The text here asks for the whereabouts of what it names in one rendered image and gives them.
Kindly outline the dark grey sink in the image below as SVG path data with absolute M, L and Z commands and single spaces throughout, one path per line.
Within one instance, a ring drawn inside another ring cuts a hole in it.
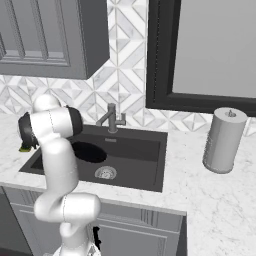
M 113 186 L 161 192 L 166 157 L 167 133 L 119 128 L 115 134 L 107 127 L 85 125 L 69 138 L 94 144 L 107 153 L 107 159 L 90 163 L 76 157 L 79 179 Z

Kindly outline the grey wall cupboard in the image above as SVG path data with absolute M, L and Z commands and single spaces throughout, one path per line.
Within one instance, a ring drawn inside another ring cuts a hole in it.
M 0 0 L 0 74 L 88 79 L 108 59 L 107 0 Z

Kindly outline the grey paper towel roll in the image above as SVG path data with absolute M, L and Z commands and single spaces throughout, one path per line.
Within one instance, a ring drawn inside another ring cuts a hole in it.
M 247 119 L 244 112 L 231 107 L 214 111 L 202 160 L 208 170 L 217 174 L 232 171 Z

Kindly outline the grey metal tap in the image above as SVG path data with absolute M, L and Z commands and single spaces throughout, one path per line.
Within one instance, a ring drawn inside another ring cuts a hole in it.
M 121 119 L 116 119 L 116 105 L 114 103 L 108 104 L 108 111 L 105 115 L 103 115 L 97 122 L 96 125 L 101 127 L 105 121 L 108 121 L 109 133 L 116 133 L 118 131 L 118 125 L 125 125 L 126 124 L 126 114 L 121 114 Z

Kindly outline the black framed window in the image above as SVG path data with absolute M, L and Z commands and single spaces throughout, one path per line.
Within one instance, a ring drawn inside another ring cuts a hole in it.
M 146 107 L 256 117 L 256 0 L 149 0 Z

